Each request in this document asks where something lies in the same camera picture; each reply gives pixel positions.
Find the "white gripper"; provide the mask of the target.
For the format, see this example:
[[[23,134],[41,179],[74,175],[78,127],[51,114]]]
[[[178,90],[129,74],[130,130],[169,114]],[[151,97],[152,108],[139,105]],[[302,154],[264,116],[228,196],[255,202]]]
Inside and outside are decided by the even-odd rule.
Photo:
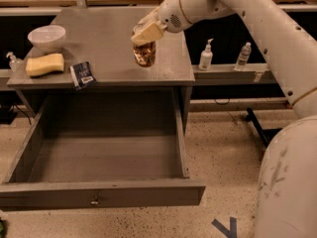
[[[160,21],[149,21],[138,24],[133,29],[131,41],[136,46],[143,46],[161,39],[165,30],[170,33],[179,33],[188,29],[191,23],[186,18],[181,0],[164,0],[158,8]]]

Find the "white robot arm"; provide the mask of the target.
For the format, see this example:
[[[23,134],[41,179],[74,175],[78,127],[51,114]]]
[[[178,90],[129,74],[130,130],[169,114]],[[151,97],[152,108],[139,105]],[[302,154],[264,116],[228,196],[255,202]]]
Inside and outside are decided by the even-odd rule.
[[[298,117],[266,148],[255,238],[317,238],[317,42],[272,0],[164,0],[132,41],[144,45],[230,14],[245,24]]]

